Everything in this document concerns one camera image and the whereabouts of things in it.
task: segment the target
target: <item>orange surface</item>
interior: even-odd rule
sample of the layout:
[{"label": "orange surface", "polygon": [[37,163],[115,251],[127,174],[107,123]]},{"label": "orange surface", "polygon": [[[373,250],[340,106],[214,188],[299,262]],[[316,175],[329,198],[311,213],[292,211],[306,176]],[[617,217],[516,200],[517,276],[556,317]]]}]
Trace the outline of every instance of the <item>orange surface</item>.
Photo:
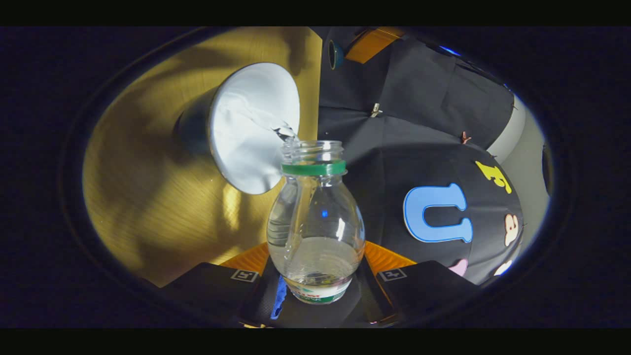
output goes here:
[{"label": "orange surface", "polygon": [[394,27],[379,27],[376,30],[367,30],[353,44],[345,59],[364,64],[392,42],[400,39],[403,34],[403,31]]},{"label": "orange surface", "polygon": [[[369,241],[366,242],[364,255],[368,260],[368,265],[370,265],[373,275],[377,275],[377,273],[381,271],[416,264],[416,262],[404,256]],[[256,271],[259,274],[262,274],[265,269],[265,263],[267,262],[268,256],[268,244],[262,243],[233,257],[232,259],[227,260],[222,263],[221,266]]]}]

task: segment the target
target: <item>bottle neck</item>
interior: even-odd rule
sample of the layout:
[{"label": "bottle neck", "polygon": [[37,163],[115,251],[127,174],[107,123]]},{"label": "bottle neck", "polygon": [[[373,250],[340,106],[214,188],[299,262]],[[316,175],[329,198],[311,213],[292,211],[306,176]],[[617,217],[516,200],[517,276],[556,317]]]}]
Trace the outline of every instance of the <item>bottle neck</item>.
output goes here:
[{"label": "bottle neck", "polygon": [[281,149],[281,170],[286,176],[309,176],[325,185],[339,183],[346,173],[341,144],[340,141],[300,141],[289,138]]},{"label": "bottle neck", "polygon": [[285,175],[288,184],[301,184],[316,186],[320,188],[330,188],[342,183],[343,174],[321,175],[321,176],[296,176]]}]

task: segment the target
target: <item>wooden table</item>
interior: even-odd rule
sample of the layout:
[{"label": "wooden table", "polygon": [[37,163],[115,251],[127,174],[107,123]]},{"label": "wooden table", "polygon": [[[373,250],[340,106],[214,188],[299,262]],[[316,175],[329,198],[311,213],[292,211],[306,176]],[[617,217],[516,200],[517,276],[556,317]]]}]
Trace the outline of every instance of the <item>wooden table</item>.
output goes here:
[{"label": "wooden table", "polygon": [[322,40],[307,27],[246,27],[212,37],[149,69],[108,106],[83,166],[91,221],[132,273],[162,287],[200,262],[219,264],[266,240],[284,180],[262,195],[230,185],[211,157],[173,137],[187,104],[259,62],[292,74],[303,140],[317,138]]}]

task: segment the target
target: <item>blue light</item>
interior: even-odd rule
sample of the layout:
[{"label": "blue light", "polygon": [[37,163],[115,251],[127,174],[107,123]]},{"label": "blue light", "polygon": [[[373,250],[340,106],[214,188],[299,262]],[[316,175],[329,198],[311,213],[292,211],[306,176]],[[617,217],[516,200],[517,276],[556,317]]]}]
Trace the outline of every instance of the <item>blue light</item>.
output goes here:
[{"label": "blue light", "polygon": [[453,55],[455,55],[455,56],[459,56],[459,57],[460,57],[460,54],[458,54],[458,53],[456,53],[456,52],[452,51],[451,49],[449,49],[449,48],[447,48],[447,47],[443,47],[443,46],[441,46],[441,45],[440,45],[439,47],[440,47],[440,48],[443,48],[445,51],[450,52],[451,54],[453,54]]}]

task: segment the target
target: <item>blue letter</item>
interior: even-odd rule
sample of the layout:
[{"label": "blue letter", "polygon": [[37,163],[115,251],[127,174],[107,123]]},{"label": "blue letter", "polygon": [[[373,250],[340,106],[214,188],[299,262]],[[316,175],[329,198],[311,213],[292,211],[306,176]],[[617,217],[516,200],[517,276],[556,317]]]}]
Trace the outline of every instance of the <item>blue letter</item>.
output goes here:
[{"label": "blue letter", "polygon": [[431,227],[425,222],[425,209],[428,207],[456,206],[460,211],[467,208],[467,201],[460,186],[448,187],[421,186],[413,188],[403,201],[405,226],[414,238],[427,243],[462,239],[469,243],[473,238],[473,227],[468,218],[460,224],[444,227]]}]

